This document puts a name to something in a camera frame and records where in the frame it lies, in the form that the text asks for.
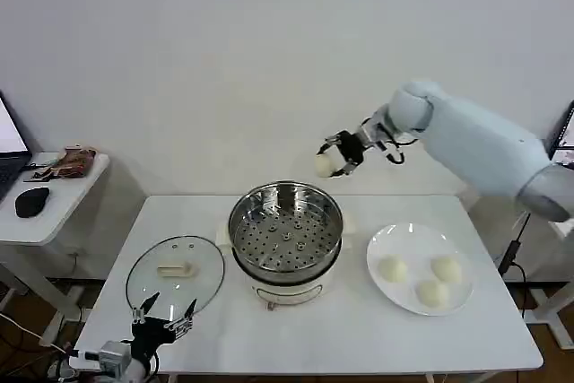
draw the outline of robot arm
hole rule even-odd
[[[402,133],[418,138],[433,159],[485,196],[509,196],[556,222],[574,215],[574,171],[553,164],[530,132],[451,98],[436,83],[407,83],[354,134],[343,131],[328,137],[317,155],[317,170],[326,177],[349,175],[373,146],[400,164],[403,156],[396,140]],[[388,153],[389,144],[399,150],[398,159]],[[332,145],[346,162],[339,170],[326,158]]]

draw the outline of white plate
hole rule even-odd
[[[449,255],[460,264],[461,283],[446,283],[449,299],[441,308],[427,307],[417,298],[415,287],[424,280],[438,280],[432,272],[434,257]],[[403,283],[390,283],[383,278],[378,265],[383,257],[396,256],[408,266]],[[416,223],[391,224],[379,231],[367,247],[367,266],[375,284],[396,305],[425,316],[446,316],[466,304],[473,292],[474,275],[468,258],[442,233]]]

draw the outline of small white side table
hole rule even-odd
[[[30,162],[41,164],[52,161],[57,156],[56,152],[41,152],[35,154]],[[83,321],[87,319],[89,310],[80,310],[76,305],[83,288],[73,286],[70,292],[64,295],[14,246],[43,246],[54,239],[108,165],[109,157],[106,154],[98,154],[86,177],[54,179],[48,183],[25,183],[22,179],[27,178],[30,173],[23,173],[0,202],[0,265],[57,309],[40,342],[43,345],[54,341],[62,317],[73,321],[79,318]],[[36,187],[49,187],[46,206],[36,217],[21,219],[16,215],[14,202],[22,192]],[[9,300],[14,292],[21,290],[20,286],[15,287],[8,292],[6,300]]]

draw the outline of computer mouse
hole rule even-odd
[[[49,194],[47,187],[26,190],[16,198],[16,215],[23,219],[38,215],[44,209]]]

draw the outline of black cable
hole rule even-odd
[[[19,352],[22,353],[43,353],[46,352],[48,347],[44,347],[43,349],[38,349],[38,350],[30,350],[30,349],[25,349],[24,347],[18,347],[16,344],[12,344],[11,341],[9,341],[6,337],[4,337],[2,334],[0,334],[0,341],[2,341],[4,344],[10,346],[13,349],[17,349]]]
[[[80,333],[81,333],[81,329],[80,329],[80,325],[82,324],[82,307],[79,307],[80,309],[80,317],[78,318],[78,321],[75,323],[75,333],[74,333],[74,337],[72,338],[73,341],[70,343],[71,345],[75,345],[76,342],[78,341],[78,338],[80,337]],[[60,354],[58,361],[57,361],[57,365],[56,365],[56,379],[60,379],[60,371],[62,370],[62,362],[68,358],[70,355],[69,354]]]
[[[515,266],[516,268],[518,268],[520,270],[520,272],[522,273],[522,282],[524,285],[524,290],[522,292],[522,318],[524,319],[524,315],[526,313],[526,296],[528,294],[528,288],[526,287],[526,273],[524,271],[524,268],[522,266],[520,266],[519,264],[517,264],[516,262],[512,262],[511,266]],[[520,371],[517,371],[517,383],[520,382]]]
[[[409,145],[413,145],[413,144],[416,143],[417,141],[418,141],[418,139],[415,138],[415,139],[413,139],[413,140],[411,140],[411,141],[407,141],[406,143],[399,143],[399,142],[397,142],[396,144],[397,144],[399,147],[407,147],[407,146],[409,146]]]
[[[528,213],[528,215],[524,220],[524,223],[522,223],[522,228],[520,228],[520,232],[518,233],[517,238],[512,240],[509,246],[507,247],[506,252],[504,253],[504,257],[502,258],[499,264],[500,276],[503,276],[509,270],[510,266],[514,262],[514,259],[517,256],[518,249],[520,248],[521,245],[520,238],[522,237],[522,234],[524,233],[524,230],[526,229],[528,222],[530,222],[531,215],[532,215],[531,213]]]
[[[8,354],[8,356],[6,356],[4,360],[0,362],[0,370],[2,370],[8,362],[10,362],[10,360],[16,355],[17,352],[19,352],[23,344],[24,344],[24,331],[20,331],[20,342],[18,343],[18,346],[14,347],[10,352],[10,354]]]
[[[150,374],[150,377],[146,379],[145,383],[150,383],[150,381],[158,375],[158,370],[160,369],[160,357],[157,352],[153,352],[153,358],[155,359],[155,368],[153,369],[153,373]]]

